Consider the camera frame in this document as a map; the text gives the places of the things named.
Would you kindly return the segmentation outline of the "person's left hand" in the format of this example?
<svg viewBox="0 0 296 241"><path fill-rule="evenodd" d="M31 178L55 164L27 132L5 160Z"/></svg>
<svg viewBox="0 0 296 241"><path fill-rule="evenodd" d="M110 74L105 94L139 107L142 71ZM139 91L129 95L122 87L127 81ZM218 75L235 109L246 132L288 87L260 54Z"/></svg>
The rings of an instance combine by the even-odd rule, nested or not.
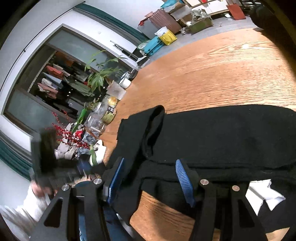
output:
<svg viewBox="0 0 296 241"><path fill-rule="evenodd" d="M35 181L30 182L30 187L37 197L45 197L46 194L55 196L58 192L57 190L53 190L49 187L41 187Z"/></svg>

